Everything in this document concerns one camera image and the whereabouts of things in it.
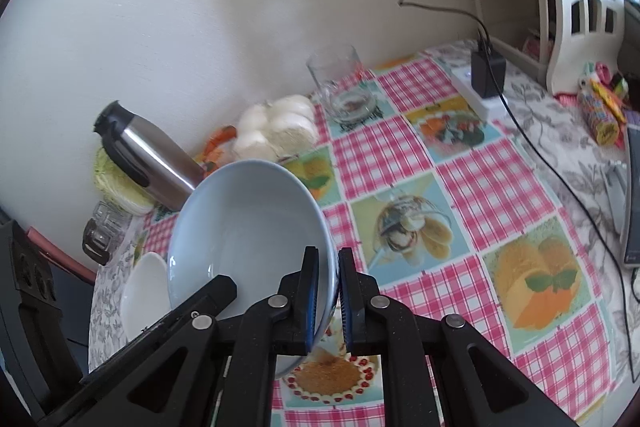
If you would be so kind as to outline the small white bowl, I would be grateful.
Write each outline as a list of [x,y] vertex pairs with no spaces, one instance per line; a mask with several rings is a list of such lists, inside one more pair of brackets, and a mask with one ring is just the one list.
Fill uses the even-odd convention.
[[169,311],[166,262],[158,254],[147,253],[132,269],[120,299],[127,340],[136,339]]

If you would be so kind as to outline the light blue bowl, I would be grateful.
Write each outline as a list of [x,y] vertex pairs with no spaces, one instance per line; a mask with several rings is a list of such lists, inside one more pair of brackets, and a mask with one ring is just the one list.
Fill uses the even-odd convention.
[[300,269],[308,246],[319,251],[314,324],[319,340],[337,298],[337,252],[323,213],[283,167],[235,161],[198,184],[178,213],[167,255],[170,305],[177,308],[217,275],[227,275],[236,297],[220,315],[241,315]]

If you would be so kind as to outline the grey floral towel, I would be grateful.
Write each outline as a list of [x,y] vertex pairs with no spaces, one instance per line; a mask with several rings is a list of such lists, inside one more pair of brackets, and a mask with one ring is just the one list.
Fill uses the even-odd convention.
[[96,271],[89,323],[89,372],[95,371],[127,344],[120,317],[120,300],[147,224],[146,218],[134,218],[111,260]]

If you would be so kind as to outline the upturned clear glass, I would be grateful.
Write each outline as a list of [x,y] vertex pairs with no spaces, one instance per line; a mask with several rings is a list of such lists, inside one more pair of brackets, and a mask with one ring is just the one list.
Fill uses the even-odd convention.
[[100,228],[107,229],[112,235],[125,234],[132,220],[130,213],[107,200],[96,204],[92,217]]

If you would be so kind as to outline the stainless steel thermos jug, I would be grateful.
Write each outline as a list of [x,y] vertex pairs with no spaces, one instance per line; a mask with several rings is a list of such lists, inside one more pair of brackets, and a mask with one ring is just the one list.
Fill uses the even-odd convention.
[[160,205],[180,211],[204,179],[204,171],[169,136],[119,101],[108,104],[93,125],[106,155]]

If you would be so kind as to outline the orange snack packet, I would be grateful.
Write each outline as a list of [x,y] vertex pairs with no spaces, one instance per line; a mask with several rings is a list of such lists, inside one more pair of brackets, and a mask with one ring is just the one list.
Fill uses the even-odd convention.
[[224,155],[228,144],[236,139],[238,132],[234,126],[224,126],[209,135],[203,152],[198,155],[198,162],[208,170],[215,170],[224,163]]

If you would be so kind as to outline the napa cabbage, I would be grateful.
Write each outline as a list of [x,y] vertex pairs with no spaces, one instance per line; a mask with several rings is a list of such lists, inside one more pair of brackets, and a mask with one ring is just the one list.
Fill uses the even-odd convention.
[[96,151],[94,158],[93,183],[106,200],[130,215],[145,216],[154,208],[154,199],[131,181],[102,147]]

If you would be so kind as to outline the bag of steamed buns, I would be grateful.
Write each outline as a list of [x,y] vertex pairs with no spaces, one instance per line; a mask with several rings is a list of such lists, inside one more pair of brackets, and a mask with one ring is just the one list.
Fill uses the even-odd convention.
[[314,104],[299,94],[250,106],[236,131],[233,153],[238,159],[278,161],[304,153],[320,140]]

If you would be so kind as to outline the clear glass mug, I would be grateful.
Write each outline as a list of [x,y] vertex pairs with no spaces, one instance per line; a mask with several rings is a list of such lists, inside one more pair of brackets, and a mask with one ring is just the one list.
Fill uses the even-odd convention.
[[326,113],[339,124],[364,121],[376,107],[367,74],[351,44],[332,44],[314,52],[307,68]]

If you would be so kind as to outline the white power strip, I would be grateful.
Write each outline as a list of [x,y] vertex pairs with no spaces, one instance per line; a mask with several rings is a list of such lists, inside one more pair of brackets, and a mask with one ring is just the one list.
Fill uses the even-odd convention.
[[454,89],[465,99],[476,115],[484,121],[493,121],[508,116],[506,104],[499,95],[492,98],[482,98],[472,87],[471,66],[456,67],[448,72]]

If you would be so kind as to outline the white smartphone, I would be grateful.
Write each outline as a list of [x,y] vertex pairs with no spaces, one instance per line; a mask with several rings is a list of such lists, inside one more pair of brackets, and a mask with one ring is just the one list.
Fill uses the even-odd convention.
[[639,127],[627,124],[625,135],[627,190],[622,232],[623,264],[638,268],[640,263],[640,138]]

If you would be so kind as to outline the colourful candy roll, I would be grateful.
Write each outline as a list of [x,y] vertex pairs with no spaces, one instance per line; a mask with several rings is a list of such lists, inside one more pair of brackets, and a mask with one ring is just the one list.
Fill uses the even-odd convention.
[[626,124],[616,96],[599,80],[587,78],[580,82],[577,101],[594,141],[614,145]]

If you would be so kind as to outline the black power adapter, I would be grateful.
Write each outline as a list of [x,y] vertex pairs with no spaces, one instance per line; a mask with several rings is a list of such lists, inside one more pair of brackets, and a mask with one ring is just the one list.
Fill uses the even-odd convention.
[[471,54],[471,84],[483,99],[503,94],[506,59],[485,39],[477,40],[477,50]]

